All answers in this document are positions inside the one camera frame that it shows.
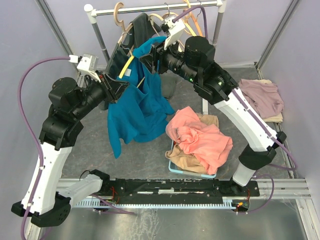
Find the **yellow plastic hanger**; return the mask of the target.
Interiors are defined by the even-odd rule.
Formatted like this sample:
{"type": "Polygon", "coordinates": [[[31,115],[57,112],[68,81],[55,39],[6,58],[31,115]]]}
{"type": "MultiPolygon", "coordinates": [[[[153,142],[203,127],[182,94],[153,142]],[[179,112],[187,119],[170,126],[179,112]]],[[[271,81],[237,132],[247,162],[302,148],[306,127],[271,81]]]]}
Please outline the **yellow plastic hanger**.
{"type": "MultiPolygon", "coordinates": [[[[129,65],[131,64],[131,62],[133,61],[134,58],[135,58],[135,57],[134,57],[133,55],[131,55],[131,56],[129,57],[129,59],[127,60],[127,62],[124,64],[124,66],[123,66],[123,68],[122,68],[122,70],[121,70],[121,72],[120,72],[120,74],[119,74],[119,76],[118,76],[120,79],[123,78],[123,76],[125,75],[126,70],[128,69],[129,65]]],[[[143,83],[144,80],[145,80],[145,77],[143,77],[143,78],[140,80],[140,82],[137,84],[136,87],[139,88],[140,85],[143,83]]]]}

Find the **teal blue t shirt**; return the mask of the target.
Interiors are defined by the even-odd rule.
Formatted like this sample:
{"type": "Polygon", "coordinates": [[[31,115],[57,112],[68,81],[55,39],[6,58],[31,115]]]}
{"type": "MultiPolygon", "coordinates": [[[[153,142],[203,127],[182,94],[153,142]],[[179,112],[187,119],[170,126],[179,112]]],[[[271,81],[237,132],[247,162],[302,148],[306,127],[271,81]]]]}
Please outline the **teal blue t shirt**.
{"type": "Polygon", "coordinates": [[[150,73],[139,60],[150,53],[152,44],[161,44],[165,39],[153,37],[134,49],[132,61],[126,66],[130,74],[117,77],[118,81],[129,82],[129,86],[107,111],[108,138],[115,158],[122,153],[122,142],[146,143],[164,134],[167,116],[175,112],[162,95],[159,74],[150,73]]]}

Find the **cream plastic hanger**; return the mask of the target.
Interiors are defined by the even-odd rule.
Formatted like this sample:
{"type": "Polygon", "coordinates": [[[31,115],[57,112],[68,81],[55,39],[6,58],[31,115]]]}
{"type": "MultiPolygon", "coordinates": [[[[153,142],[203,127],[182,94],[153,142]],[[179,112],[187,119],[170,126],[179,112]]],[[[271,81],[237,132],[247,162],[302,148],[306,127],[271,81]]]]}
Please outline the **cream plastic hanger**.
{"type": "Polygon", "coordinates": [[[157,36],[160,36],[160,32],[163,32],[165,36],[169,36],[169,32],[168,31],[163,31],[160,27],[156,28],[156,24],[157,22],[154,21],[154,18],[159,19],[161,22],[163,22],[164,20],[168,19],[170,17],[170,7],[169,5],[164,2],[164,4],[167,6],[168,9],[168,13],[165,13],[163,16],[160,16],[159,14],[156,13],[151,13],[148,15],[148,20],[150,21],[150,25],[153,28],[155,34],[157,36]]]}

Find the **orange plastic hanger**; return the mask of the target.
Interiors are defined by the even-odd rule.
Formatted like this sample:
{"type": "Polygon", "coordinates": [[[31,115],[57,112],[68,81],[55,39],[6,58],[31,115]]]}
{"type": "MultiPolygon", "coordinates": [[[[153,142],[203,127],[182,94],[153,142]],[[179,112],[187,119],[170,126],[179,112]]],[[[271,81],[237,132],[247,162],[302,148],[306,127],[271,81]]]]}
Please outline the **orange plastic hanger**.
{"type": "Polygon", "coordinates": [[[198,23],[198,17],[195,17],[195,15],[192,12],[187,13],[184,17],[183,17],[183,21],[187,27],[188,30],[186,30],[186,33],[190,36],[201,36],[203,37],[203,32],[200,28],[200,25],[198,23]],[[197,33],[195,33],[195,31],[192,29],[192,27],[189,24],[189,20],[192,20],[197,33]]]}

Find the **pink t shirt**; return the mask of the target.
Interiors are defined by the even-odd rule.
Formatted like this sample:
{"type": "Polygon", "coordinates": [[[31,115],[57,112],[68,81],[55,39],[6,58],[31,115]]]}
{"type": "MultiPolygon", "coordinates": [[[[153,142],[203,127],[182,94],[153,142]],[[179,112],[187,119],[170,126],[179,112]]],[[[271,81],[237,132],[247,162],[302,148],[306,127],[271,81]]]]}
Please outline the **pink t shirt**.
{"type": "Polygon", "coordinates": [[[226,163],[233,147],[230,136],[224,135],[214,124],[202,123],[189,106],[176,112],[165,132],[185,154],[195,156],[209,175],[216,174],[226,163]]]}

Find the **beige t shirt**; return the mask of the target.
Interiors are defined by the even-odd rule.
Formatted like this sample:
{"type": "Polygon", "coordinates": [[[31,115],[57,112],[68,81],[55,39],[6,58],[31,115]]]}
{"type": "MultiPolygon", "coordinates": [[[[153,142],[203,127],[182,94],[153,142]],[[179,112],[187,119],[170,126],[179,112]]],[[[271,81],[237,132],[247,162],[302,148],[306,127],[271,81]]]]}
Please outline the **beige t shirt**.
{"type": "MultiPolygon", "coordinates": [[[[196,113],[199,120],[206,125],[219,126],[218,117],[215,115],[196,113]]],[[[165,157],[173,164],[184,171],[194,172],[198,174],[207,174],[205,167],[192,154],[184,153],[183,150],[176,144],[173,148],[165,152],[165,157]]]]}

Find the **pale peach plastic hanger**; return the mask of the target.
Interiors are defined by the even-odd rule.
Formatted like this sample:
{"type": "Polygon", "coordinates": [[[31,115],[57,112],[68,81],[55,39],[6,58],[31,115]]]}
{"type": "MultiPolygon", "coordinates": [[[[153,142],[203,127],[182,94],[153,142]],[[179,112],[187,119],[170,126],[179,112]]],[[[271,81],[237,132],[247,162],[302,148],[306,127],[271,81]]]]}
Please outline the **pale peach plastic hanger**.
{"type": "MultiPolygon", "coordinates": [[[[179,15],[179,14],[170,11],[170,17],[172,17],[172,16],[177,17],[178,15],[179,15]]],[[[185,25],[185,29],[184,29],[184,32],[185,32],[185,33],[186,33],[186,30],[188,31],[189,29],[187,29],[187,27],[186,27],[186,25],[185,25]]]]}

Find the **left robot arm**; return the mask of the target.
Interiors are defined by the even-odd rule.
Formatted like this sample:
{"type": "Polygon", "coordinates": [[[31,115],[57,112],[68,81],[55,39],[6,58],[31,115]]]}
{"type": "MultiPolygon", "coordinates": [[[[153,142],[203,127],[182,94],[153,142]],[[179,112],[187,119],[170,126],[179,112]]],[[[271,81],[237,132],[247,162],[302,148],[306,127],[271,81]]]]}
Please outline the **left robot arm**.
{"type": "Polygon", "coordinates": [[[29,188],[23,200],[12,205],[14,214],[22,217],[29,210],[27,215],[32,224],[40,228],[56,227],[84,198],[110,191],[110,176],[97,169],[65,190],[58,191],[57,186],[66,159],[84,128],[81,120],[104,100],[116,103],[129,85],[105,74],[99,74],[98,81],[91,80],[87,87],[79,87],[71,77],[53,83],[48,94],[51,106],[38,140],[42,155],[36,166],[41,176],[34,172],[31,182],[38,184],[34,195],[29,188]]]}

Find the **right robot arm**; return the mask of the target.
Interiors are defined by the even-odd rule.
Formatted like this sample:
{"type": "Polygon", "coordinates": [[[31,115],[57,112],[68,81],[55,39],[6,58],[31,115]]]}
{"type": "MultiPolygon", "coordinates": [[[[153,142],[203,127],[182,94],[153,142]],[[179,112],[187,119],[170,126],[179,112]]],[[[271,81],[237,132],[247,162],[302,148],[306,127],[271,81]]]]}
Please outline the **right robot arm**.
{"type": "Polygon", "coordinates": [[[248,144],[239,156],[239,165],[229,183],[231,193],[242,195],[254,173],[270,164],[276,148],[283,148],[287,136],[269,127],[243,96],[237,81],[214,60],[215,47],[202,36],[191,36],[183,52],[166,37],[152,38],[139,60],[150,73],[168,70],[193,84],[194,91],[224,113],[248,144]]]}

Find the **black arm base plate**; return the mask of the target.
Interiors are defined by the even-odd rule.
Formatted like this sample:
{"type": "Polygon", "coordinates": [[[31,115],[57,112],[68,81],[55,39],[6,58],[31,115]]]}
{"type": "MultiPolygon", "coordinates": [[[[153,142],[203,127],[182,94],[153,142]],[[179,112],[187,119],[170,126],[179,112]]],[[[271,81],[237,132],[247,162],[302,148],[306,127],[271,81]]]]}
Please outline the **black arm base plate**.
{"type": "Polygon", "coordinates": [[[221,204],[223,197],[259,197],[258,183],[239,186],[233,180],[218,179],[123,179],[109,180],[95,193],[115,197],[122,205],[221,204]]]}

